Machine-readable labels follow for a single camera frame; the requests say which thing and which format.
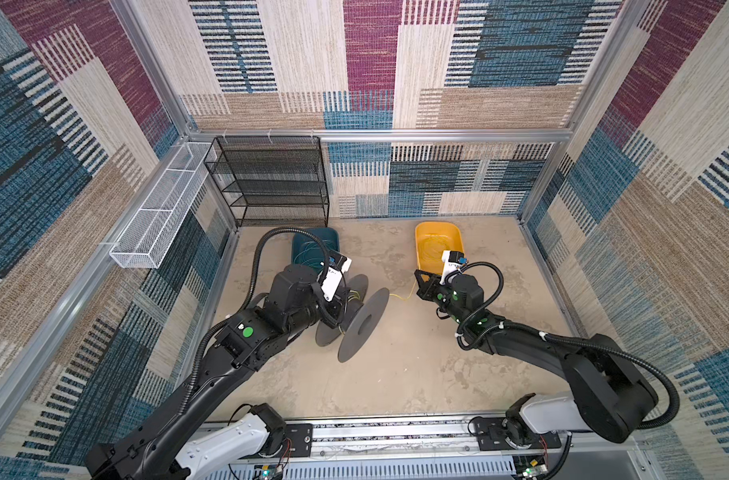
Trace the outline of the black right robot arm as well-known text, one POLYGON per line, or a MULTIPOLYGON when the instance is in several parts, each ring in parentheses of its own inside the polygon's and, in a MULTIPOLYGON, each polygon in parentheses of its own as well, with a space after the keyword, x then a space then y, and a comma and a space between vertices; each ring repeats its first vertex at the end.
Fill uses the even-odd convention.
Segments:
POLYGON ((462 350, 526 362, 563 378, 570 388, 564 395, 521 398, 507 413, 512 430, 593 432, 623 443, 636 430, 663 427, 677 417, 680 394, 662 370, 620 350, 606 335, 562 336, 494 314, 489 307, 503 290, 484 294, 471 268, 445 275, 416 271, 418 296, 456 320, 462 350))

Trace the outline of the teal plastic bin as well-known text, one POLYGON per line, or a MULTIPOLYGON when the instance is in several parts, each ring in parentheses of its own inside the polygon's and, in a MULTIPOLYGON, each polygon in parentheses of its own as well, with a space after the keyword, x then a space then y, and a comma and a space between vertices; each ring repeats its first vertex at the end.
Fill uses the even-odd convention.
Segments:
MULTIPOLYGON (((328 251, 340 250, 340 237, 338 237, 338 231, 336 229, 330 227, 310 228, 310 233, 320 239, 328 251)), ((306 235, 294 234, 292 238, 292 260, 290 260, 290 263, 308 266, 314 272, 320 273, 322 272, 322 268, 324 268, 324 265, 322 265, 323 261, 324 254, 322 254, 322 249, 320 249, 318 243, 306 235)))

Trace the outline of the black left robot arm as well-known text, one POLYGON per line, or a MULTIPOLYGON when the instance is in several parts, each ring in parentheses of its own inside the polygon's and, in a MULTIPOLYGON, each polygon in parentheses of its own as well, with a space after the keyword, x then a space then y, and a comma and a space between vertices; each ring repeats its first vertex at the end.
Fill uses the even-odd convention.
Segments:
POLYGON ((236 424, 196 439, 194 434, 234 390, 268 360, 317 323, 340 325, 348 291, 342 287, 350 258, 328 249, 314 233, 296 227, 266 232, 256 246, 248 295, 240 310, 210 328, 184 383, 130 434, 96 444, 86 456, 94 479, 200 479, 230 460, 268 455, 282 445, 284 420, 256 406, 236 424), (280 234, 302 235, 322 250, 320 271, 290 264, 274 276, 269 292, 256 294, 260 256, 280 234))

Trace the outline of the grey perforated cable spool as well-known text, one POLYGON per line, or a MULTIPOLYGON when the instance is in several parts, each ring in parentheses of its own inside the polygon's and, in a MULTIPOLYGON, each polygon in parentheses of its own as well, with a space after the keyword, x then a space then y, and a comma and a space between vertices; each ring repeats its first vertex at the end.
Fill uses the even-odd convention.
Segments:
POLYGON ((370 339, 383 317, 389 300, 390 290, 381 288, 368 296, 369 278, 358 274, 348 280, 348 295, 344 306, 342 323, 335 328, 318 322, 314 341, 320 347, 328 346, 342 337, 338 346, 338 361, 351 360, 370 339))

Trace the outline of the yellow plastic bin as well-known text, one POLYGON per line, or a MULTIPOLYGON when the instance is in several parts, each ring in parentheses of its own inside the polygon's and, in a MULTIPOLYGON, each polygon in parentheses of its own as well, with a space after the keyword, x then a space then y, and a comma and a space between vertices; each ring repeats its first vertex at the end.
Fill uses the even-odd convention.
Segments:
POLYGON ((460 228, 450 222, 427 221, 415 229, 418 268, 432 274, 442 274, 445 251, 465 252, 460 228))

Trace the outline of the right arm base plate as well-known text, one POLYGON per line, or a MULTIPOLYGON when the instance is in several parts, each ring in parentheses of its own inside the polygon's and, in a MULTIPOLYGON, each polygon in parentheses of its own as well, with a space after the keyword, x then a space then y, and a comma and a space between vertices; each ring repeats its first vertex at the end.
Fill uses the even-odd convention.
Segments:
POLYGON ((563 442, 556 433, 527 432, 523 439, 514 440, 504 426, 506 418, 475 416, 467 424, 468 432, 477 440, 481 451, 560 450, 563 442))

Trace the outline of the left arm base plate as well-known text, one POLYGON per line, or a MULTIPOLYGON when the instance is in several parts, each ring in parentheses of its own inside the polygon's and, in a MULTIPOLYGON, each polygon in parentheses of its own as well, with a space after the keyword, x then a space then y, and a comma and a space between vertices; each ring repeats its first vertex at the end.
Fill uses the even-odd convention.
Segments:
POLYGON ((308 458, 312 455, 314 425, 312 423, 289 423, 284 428, 284 437, 278 446, 265 452, 243 457, 242 460, 279 460, 280 458, 308 458))

